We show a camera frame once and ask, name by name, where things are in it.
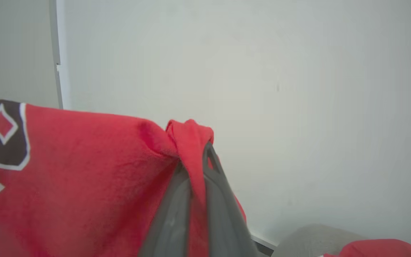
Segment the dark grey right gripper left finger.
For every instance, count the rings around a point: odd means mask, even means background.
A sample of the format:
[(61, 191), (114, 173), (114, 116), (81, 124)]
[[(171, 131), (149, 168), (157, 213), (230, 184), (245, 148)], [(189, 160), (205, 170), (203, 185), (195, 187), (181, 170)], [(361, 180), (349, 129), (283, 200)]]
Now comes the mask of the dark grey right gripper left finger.
[(140, 257), (187, 256), (191, 194), (189, 174), (178, 163), (140, 248)]

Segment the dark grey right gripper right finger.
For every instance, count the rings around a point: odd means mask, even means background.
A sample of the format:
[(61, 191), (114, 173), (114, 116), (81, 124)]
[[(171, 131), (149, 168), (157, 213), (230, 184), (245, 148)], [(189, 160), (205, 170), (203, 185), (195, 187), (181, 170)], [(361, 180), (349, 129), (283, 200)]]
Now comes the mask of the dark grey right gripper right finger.
[(211, 142), (204, 147), (202, 161), (207, 191), (209, 256), (257, 257), (257, 248)]

